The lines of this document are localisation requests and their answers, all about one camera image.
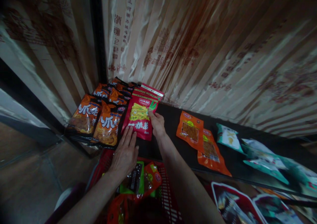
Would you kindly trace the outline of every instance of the plastic basket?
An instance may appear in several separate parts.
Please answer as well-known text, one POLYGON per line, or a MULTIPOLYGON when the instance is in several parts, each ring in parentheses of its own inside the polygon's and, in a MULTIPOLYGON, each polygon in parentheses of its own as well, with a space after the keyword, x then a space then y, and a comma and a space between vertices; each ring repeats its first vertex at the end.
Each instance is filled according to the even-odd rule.
MULTIPOLYGON (((113 153, 113 150, 103 149, 99 159, 99 163, 93 170, 93 173, 87 185, 87 190, 90 190, 98 182, 102 174, 108 171, 112 162, 113 153)), ((152 162, 152 160, 145 159, 142 157, 138 157, 138 161, 143 161, 144 165, 147 165, 148 163, 152 162)), ((157 166, 158 171, 162 177, 162 185, 160 186, 160 201, 163 209, 165 210, 166 218, 172 224, 183 223, 181 213, 178 209, 175 196, 172 192, 171 185, 167 177, 165 166, 162 162, 153 162, 157 166)))

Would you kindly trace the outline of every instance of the person's right hand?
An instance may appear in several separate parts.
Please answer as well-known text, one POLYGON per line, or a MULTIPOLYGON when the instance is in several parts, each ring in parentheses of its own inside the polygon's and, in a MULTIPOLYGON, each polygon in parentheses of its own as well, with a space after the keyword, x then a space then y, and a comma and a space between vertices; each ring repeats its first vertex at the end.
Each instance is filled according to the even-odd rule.
POLYGON ((153 127, 153 134, 157 138, 165 134, 164 128, 164 118, 162 115, 158 113, 153 113, 152 110, 148 110, 148 114, 151 118, 152 127, 153 127))

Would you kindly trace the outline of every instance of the beige curtain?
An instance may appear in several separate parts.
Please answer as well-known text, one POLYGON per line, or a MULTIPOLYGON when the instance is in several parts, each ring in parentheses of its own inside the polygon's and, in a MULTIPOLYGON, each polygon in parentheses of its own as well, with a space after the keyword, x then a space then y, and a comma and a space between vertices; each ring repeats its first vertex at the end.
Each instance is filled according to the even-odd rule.
POLYGON ((286 137, 317 132, 316 0, 102 0, 109 79, 286 137))
POLYGON ((89 0, 9 0, 0 57, 62 123, 98 83, 89 0))

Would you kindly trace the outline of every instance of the hand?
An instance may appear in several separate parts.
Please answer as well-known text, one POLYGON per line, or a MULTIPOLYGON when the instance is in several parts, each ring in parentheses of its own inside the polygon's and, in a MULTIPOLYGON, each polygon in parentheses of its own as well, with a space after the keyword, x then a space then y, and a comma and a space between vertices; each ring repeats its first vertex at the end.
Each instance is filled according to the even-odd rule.
POLYGON ((165 128, 164 128, 164 118, 162 115, 158 113, 153 113, 152 110, 148 110, 149 116, 151 118, 152 127, 153 127, 153 134, 156 138, 158 136, 162 136, 165 134, 165 128))
POLYGON ((133 127, 125 128, 109 168, 109 172, 119 175, 122 181, 135 168, 139 154, 139 146, 135 146, 136 132, 132 135, 132 131, 133 127))

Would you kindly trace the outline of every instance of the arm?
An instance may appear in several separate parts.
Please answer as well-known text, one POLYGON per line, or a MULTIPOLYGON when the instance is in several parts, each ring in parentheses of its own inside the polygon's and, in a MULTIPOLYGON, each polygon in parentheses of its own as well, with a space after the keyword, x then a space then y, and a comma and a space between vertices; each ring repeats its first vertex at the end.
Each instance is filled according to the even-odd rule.
POLYGON ((153 134, 171 181, 177 204, 187 223, 225 223, 203 185, 178 153, 165 132, 164 118, 158 113, 151 117, 153 134))
POLYGON ((136 165, 138 146, 136 132, 126 127, 113 157, 111 167, 95 186, 59 221, 64 223, 94 223, 116 188, 136 165))

